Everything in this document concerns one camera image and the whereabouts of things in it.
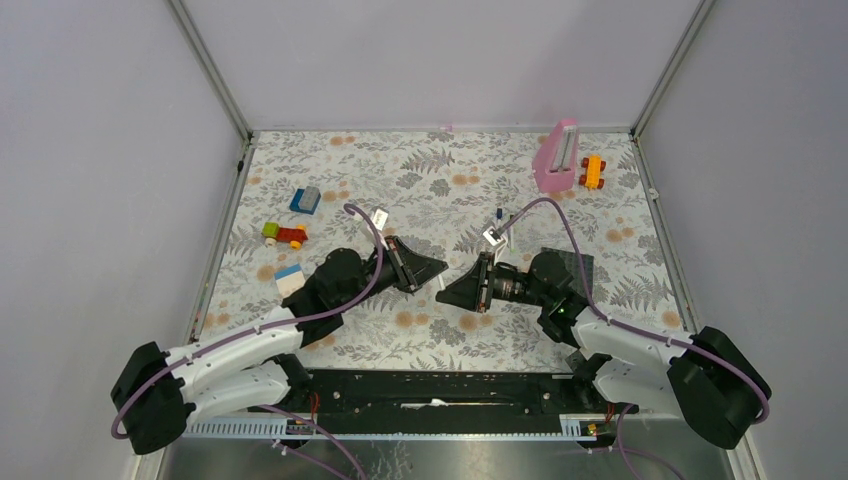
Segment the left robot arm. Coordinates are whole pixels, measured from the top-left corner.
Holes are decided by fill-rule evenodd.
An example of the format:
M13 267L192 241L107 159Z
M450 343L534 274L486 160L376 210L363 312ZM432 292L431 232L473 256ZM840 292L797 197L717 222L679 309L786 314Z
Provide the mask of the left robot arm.
M310 385L294 353L343 324L343 312L382 291L413 294L442 274L445 261L388 236L368 259L331 251L304 284L269 313L230 334L161 349L136 348L110 392L118 412L112 434L146 455L198 422L263 404L296 411Z

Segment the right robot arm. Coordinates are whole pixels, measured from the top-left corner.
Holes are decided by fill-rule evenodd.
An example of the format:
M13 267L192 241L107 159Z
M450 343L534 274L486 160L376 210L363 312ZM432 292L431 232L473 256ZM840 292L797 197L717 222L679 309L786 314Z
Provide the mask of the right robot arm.
M714 446L736 448L771 396L762 376L715 328L693 335L657 329L638 334L622 321L600 319L581 282L582 261L545 249L521 271L483 252L436 300L477 313L495 300L537 306L542 331L576 350L567 363L583 410L632 404L683 419Z

